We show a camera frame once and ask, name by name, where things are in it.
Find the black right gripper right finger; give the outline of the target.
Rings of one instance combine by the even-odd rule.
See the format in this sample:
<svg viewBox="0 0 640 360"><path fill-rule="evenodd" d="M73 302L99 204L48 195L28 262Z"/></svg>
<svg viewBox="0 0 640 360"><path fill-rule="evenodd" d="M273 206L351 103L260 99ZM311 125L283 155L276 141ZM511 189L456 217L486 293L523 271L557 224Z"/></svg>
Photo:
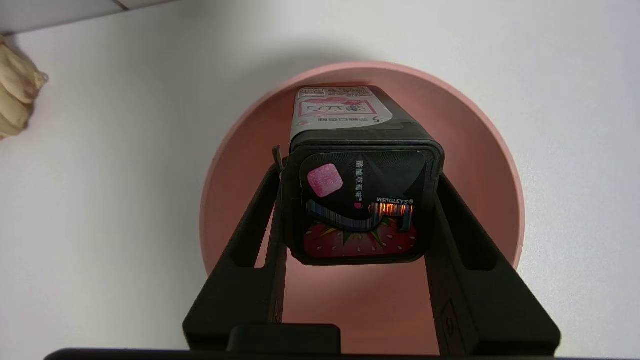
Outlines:
<svg viewBox="0 0 640 360"><path fill-rule="evenodd" d="M441 357L553 357L562 333L450 180L439 178L425 268Z"/></svg>

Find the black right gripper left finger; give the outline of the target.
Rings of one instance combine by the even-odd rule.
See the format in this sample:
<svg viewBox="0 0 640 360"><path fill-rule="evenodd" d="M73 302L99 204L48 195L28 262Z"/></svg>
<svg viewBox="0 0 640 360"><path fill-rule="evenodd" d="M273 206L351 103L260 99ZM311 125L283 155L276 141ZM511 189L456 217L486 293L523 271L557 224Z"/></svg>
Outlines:
<svg viewBox="0 0 640 360"><path fill-rule="evenodd" d="M192 351L225 350L233 330L282 322L287 247L281 210L281 149L185 317Z"/></svg>

